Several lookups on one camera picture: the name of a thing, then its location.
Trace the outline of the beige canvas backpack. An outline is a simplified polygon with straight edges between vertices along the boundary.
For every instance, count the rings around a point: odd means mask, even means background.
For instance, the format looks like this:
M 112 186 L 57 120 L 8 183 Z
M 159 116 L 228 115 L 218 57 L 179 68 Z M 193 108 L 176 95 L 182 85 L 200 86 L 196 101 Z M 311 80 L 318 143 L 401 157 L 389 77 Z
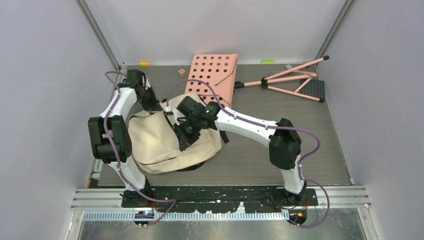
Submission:
M 181 151 L 172 126 L 175 119 L 166 119 L 162 111 L 145 110 L 129 118 L 128 133 L 132 143 L 131 156 L 149 174 L 185 170 L 204 163 L 222 148 L 220 132 L 202 129 L 199 139 Z

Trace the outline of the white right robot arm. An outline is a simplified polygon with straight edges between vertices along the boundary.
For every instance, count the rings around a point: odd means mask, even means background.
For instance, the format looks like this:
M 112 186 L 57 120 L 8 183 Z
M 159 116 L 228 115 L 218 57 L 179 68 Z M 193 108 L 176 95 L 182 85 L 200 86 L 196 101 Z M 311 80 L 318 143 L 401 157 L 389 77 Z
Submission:
M 201 136 L 202 130 L 231 132 L 254 140 L 269 151 L 269 161 L 281 170 L 285 198 L 299 205 L 306 197 L 306 183 L 299 173 L 302 140 L 290 120 L 262 120 L 241 114 L 217 102 L 204 105 L 186 96 L 176 107 L 167 107 L 175 118 L 173 130 L 180 151 L 185 151 Z

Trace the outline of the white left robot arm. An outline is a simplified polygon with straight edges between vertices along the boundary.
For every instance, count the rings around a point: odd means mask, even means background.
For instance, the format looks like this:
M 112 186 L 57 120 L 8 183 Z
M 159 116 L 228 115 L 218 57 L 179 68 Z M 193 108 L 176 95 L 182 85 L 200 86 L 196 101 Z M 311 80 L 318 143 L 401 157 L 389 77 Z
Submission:
M 126 121 L 135 105 L 148 113 L 160 112 L 162 107 L 144 72 L 136 69 L 125 73 L 118 71 L 117 75 L 123 77 L 120 83 L 115 82 L 110 74 L 110 71 L 105 73 L 114 86 L 111 101 L 99 116 L 88 120 L 92 154 L 117 172 L 125 184 L 125 197 L 134 196 L 141 207 L 148 207 L 153 202 L 153 193 L 148 179 L 133 159 Z

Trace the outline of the yellow block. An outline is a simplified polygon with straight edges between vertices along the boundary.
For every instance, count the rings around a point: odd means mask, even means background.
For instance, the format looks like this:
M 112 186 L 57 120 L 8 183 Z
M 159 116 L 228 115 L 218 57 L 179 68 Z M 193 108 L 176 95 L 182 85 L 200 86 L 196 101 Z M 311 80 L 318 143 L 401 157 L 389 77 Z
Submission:
M 150 64 L 148 62 L 140 62 L 139 63 L 139 66 L 141 66 L 141 67 L 148 67 L 148 66 L 150 66 Z

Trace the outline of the small wooden cube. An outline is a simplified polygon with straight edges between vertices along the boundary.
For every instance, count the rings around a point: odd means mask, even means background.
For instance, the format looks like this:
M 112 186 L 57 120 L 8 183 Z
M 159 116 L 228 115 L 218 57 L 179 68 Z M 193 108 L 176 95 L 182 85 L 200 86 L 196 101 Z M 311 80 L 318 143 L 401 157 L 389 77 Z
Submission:
M 184 69 L 180 69 L 180 70 L 178 70 L 178 74 L 181 78 L 183 78 L 183 77 L 186 76 L 186 71 Z

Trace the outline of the pink perforated music stand tray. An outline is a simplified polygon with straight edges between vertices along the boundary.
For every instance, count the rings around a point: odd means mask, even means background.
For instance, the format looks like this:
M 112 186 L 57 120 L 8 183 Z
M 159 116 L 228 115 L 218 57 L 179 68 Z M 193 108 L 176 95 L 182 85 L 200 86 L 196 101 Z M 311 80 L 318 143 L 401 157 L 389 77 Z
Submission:
M 197 94 L 206 104 L 219 101 L 231 108 L 238 54 L 196 54 L 192 58 L 185 94 Z

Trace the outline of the green block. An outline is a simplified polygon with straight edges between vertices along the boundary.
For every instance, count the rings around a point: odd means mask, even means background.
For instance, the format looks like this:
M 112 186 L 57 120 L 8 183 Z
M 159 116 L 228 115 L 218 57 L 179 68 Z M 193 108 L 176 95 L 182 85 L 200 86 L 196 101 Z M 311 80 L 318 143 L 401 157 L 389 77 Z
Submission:
M 275 64 L 275 61 L 274 60 L 262 60 L 261 64 L 262 65 L 273 65 L 273 64 Z

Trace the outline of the grey lego strip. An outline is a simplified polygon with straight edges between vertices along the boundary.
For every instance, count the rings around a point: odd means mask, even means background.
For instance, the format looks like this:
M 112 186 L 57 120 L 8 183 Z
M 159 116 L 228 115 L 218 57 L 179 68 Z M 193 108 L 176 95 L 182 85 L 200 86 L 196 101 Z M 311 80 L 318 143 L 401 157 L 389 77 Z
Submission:
M 291 64 L 286 64 L 282 69 L 279 69 L 279 70 L 276 70 L 276 71 L 270 71 L 269 73 L 268 73 L 268 76 L 270 77 L 270 76 L 273 76 L 273 75 L 276 75 L 276 74 L 279 74 L 279 73 L 282 73 L 282 72 L 284 72 L 284 71 L 287 71 L 287 70 L 290 70 L 290 69 L 292 69 L 293 68 L 293 66 L 291 65 Z

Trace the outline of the pink folding tripod stand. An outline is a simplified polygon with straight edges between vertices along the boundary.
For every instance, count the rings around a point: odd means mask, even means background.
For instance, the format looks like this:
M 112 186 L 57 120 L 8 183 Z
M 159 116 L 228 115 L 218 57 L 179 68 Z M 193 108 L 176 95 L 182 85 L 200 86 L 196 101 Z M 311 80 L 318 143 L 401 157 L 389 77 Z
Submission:
M 284 72 L 281 72 L 272 76 L 263 77 L 261 80 L 258 80 L 258 81 L 251 81 L 251 82 L 236 81 L 234 84 L 234 88 L 241 89 L 245 87 L 260 86 L 263 89 L 269 89 L 269 90 L 277 91 L 280 93 L 285 93 L 292 96 L 319 102 L 318 98 L 301 94 L 299 93 L 299 90 L 312 79 L 320 80 L 316 72 L 305 71 L 304 69 L 311 67 L 313 65 L 319 64 L 321 62 L 327 61 L 329 59 L 330 59 L 330 56 L 325 55 L 316 60 L 295 66 L 292 69 L 286 70 Z M 280 87 L 272 86 L 272 84 L 293 82 L 293 81 L 299 81 L 299 86 L 295 90 L 287 90 Z

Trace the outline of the dark grey lego baseplate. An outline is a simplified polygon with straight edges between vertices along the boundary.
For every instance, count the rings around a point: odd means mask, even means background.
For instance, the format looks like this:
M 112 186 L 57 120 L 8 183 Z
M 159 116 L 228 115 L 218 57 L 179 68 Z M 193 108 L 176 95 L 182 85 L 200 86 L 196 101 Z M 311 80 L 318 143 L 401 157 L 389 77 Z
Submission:
M 311 79 L 299 91 L 300 94 L 318 98 L 318 101 L 325 102 L 325 81 Z

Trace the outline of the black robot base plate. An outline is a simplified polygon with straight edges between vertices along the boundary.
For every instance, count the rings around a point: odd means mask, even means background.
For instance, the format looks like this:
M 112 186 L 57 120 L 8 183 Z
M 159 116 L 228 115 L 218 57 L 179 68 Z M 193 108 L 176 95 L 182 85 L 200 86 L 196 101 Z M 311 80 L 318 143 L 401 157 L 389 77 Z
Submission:
M 247 213 L 275 213 L 296 207 L 318 205 L 316 191 L 307 188 L 300 200 L 290 195 L 282 186 L 153 186 L 144 192 L 145 199 L 135 191 L 120 194 L 123 208 L 152 208 L 164 213 L 171 205 L 172 213 L 234 213 L 244 207 Z

